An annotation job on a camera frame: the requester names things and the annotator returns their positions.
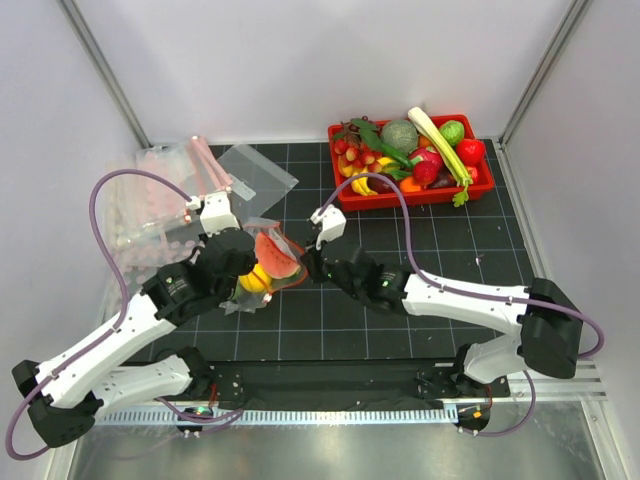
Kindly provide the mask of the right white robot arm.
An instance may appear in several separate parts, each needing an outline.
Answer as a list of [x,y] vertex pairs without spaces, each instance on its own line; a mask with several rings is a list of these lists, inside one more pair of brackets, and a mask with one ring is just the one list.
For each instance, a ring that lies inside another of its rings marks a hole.
[[450,318],[499,332],[458,351],[450,382],[460,395],[524,370],[555,379],[576,373],[586,318],[552,281],[498,287],[452,280],[378,263],[362,248],[338,243],[307,247],[302,262],[314,282],[331,282],[377,313]]

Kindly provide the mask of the toy cherry bunch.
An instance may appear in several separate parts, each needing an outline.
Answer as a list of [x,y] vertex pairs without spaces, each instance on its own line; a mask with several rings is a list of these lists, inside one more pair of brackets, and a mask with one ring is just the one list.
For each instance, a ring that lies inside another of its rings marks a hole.
[[382,156],[380,127],[367,116],[341,122],[331,140],[334,153],[354,167],[368,167]]

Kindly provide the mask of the yellow toy bell pepper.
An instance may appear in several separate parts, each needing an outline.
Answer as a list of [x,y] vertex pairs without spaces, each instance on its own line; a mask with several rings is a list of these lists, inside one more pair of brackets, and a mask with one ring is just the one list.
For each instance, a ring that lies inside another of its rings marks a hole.
[[273,279],[260,263],[250,273],[238,277],[240,286],[249,293],[269,293]]

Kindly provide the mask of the toy watermelon slice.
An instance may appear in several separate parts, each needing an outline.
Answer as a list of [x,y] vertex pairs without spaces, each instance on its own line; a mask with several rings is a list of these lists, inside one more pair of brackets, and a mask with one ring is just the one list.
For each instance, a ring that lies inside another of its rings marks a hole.
[[255,255],[266,272],[274,279],[285,279],[296,275],[300,265],[292,253],[283,250],[264,232],[255,239]]

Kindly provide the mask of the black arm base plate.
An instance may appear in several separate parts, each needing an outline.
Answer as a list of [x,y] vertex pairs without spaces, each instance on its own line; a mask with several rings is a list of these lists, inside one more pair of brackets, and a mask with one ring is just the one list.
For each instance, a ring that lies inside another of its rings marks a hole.
[[485,386],[427,359],[212,362],[193,386],[162,396],[224,408],[329,410],[417,408],[444,399],[504,398],[504,376]]

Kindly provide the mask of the orange-zipper clear zip bag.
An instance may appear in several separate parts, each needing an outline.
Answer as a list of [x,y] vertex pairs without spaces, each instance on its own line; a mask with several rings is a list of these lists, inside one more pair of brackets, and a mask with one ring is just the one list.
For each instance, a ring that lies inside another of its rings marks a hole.
[[280,222],[254,217],[244,230],[255,241],[256,264],[238,278],[231,299],[220,305],[226,315],[255,313],[277,292],[300,285],[308,276],[301,262],[303,249],[284,235]]

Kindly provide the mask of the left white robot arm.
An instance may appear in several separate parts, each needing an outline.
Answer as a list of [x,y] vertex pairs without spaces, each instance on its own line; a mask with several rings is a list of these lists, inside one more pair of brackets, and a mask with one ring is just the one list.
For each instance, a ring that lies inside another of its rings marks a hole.
[[238,278],[256,263],[254,246],[244,230],[214,234],[186,259],[159,268],[118,315],[66,352],[42,363],[16,365],[14,381],[46,446],[67,445],[97,419],[139,402],[207,396],[212,371],[194,347],[144,367],[123,364],[144,346],[230,300]]

